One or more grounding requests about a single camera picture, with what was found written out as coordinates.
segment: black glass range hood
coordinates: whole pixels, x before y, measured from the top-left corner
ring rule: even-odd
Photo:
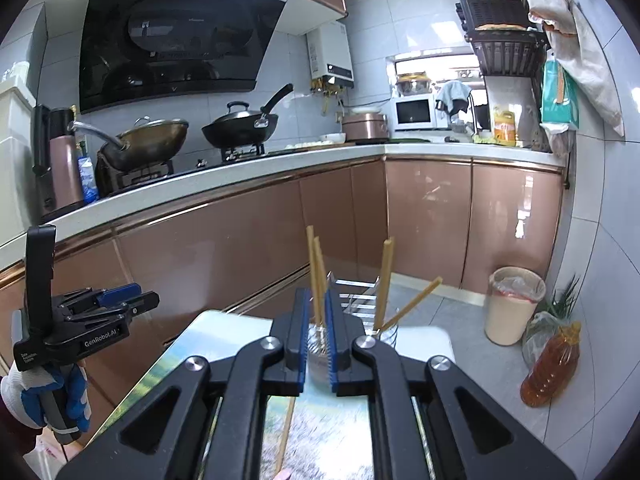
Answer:
[[[284,0],[89,0],[80,110],[251,91]]]

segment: trash can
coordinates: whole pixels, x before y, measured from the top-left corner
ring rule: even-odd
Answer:
[[[489,277],[491,296],[484,324],[486,336],[498,345],[519,341],[538,302],[546,293],[545,282],[535,272],[502,267]]]

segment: teal bag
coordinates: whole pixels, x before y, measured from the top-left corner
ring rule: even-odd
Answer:
[[[580,127],[580,111],[575,81],[555,60],[545,63],[542,83],[542,122],[569,124],[569,129]]]

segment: white and blue glove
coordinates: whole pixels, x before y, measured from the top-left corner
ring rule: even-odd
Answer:
[[[86,373],[78,365],[73,366],[65,381],[55,367],[45,365],[21,372],[14,363],[9,374],[2,378],[0,394],[6,408],[19,422],[37,430],[47,425],[38,394],[60,388],[66,390],[66,414],[76,422],[79,431],[87,431],[91,407],[86,394]]]

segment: water heater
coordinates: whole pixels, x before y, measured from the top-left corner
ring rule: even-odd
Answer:
[[[328,22],[306,34],[311,79],[315,88],[333,85],[353,88],[353,67],[347,29],[342,23]]]

